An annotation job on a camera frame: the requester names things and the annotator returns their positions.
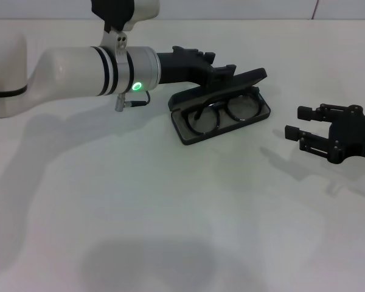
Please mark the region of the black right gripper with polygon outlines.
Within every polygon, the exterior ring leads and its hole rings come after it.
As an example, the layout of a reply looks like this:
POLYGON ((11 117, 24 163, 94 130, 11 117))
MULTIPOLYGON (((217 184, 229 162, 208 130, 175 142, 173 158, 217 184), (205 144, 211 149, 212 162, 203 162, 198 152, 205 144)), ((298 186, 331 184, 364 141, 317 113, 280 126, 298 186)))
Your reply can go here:
POLYGON ((365 115, 359 105, 320 104, 316 109, 299 106, 297 118, 330 122, 328 139, 287 125, 285 139, 299 142, 300 151, 327 156, 332 164, 359 156, 365 158, 365 115))

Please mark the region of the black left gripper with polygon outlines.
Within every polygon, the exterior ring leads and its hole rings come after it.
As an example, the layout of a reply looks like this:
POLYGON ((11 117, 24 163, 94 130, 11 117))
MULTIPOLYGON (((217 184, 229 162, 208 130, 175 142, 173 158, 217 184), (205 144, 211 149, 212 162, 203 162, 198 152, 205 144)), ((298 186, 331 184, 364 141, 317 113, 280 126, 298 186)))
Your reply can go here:
POLYGON ((157 53, 161 65, 159 84, 189 82, 200 86, 211 86, 231 80, 236 65, 227 64, 222 67, 212 67, 216 54, 202 52, 198 49, 172 47, 173 52, 157 53))

